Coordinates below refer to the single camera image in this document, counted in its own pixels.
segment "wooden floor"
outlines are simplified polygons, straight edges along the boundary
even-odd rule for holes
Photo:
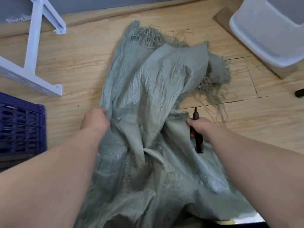
[[[0,77],[0,91],[43,103],[48,113],[48,146],[58,145],[78,131],[83,115],[98,107],[116,44],[133,20],[154,25],[190,45],[210,41],[210,50],[230,61],[232,81],[226,86],[227,126],[242,135],[304,153],[304,67],[279,80],[212,17],[231,0],[203,0],[180,6],[128,14],[67,29],[66,35],[41,34],[36,74],[51,84],[63,84],[63,96],[49,98]],[[23,65],[27,35],[0,39],[0,56]],[[216,119],[204,98],[187,97],[181,107]]]

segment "gray wall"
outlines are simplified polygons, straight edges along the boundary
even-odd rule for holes
[[[97,10],[169,0],[49,0],[59,14],[69,14],[87,10]],[[0,22],[30,16],[30,0],[0,0]]]

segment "blue plastic basket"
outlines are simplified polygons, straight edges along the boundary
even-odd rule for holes
[[[46,150],[45,107],[0,92],[0,171]]]

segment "white plastic bin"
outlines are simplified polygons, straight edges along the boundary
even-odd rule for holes
[[[229,25],[271,65],[287,67],[304,59],[304,0],[244,0]]]

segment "wrinkled fabric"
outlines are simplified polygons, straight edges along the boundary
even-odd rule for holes
[[[207,43],[148,46],[132,39],[138,27],[120,41],[102,90],[111,127],[75,227],[170,227],[184,212],[215,220],[254,214],[211,146],[196,153],[189,115],[178,107],[218,57]]]

